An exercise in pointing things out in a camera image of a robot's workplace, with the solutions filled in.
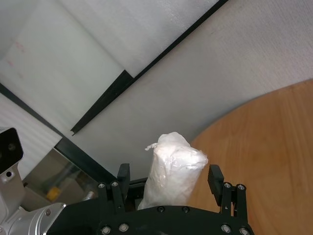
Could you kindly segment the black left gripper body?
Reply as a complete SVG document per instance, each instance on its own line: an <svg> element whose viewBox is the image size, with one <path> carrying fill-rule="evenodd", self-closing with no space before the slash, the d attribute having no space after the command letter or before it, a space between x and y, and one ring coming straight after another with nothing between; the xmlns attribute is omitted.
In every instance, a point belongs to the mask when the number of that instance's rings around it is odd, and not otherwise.
<svg viewBox="0 0 313 235"><path fill-rule="evenodd" d="M100 221L98 199L67 205L48 230L49 235L95 235Z"/></svg>

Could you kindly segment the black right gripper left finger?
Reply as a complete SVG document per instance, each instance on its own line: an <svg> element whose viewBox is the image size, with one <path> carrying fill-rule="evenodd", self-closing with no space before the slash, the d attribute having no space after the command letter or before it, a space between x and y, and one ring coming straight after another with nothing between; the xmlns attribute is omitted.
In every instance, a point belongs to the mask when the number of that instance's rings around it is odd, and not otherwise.
<svg viewBox="0 0 313 235"><path fill-rule="evenodd" d="M109 183L98 185L98 200L101 214L117 214L125 212L130 185L130 164L121 164L117 179Z"/></svg>

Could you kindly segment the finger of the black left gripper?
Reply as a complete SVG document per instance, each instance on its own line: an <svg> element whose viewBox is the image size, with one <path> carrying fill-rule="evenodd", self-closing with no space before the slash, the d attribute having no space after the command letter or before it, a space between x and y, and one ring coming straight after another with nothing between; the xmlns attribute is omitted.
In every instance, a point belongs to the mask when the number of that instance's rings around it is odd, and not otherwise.
<svg viewBox="0 0 313 235"><path fill-rule="evenodd" d="M144 188L146 181L132 181L130 182L126 202L125 211L133 212L138 209L140 202L143 199Z"/></svg>

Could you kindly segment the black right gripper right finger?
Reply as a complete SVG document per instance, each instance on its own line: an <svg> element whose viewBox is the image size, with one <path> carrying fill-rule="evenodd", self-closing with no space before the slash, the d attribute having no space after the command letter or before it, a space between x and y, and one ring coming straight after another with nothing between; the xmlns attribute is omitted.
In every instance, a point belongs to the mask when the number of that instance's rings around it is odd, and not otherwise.
<svg viewBox="0 0 313 235"><path fill-rule="evenodd" d="M233 186L230 182L225 182L222 171L216 164L209 166L207 181L211 193L220 207L220 213L231 216L231 206L233 206L234 217L247 217L245 185Z"/></svg>

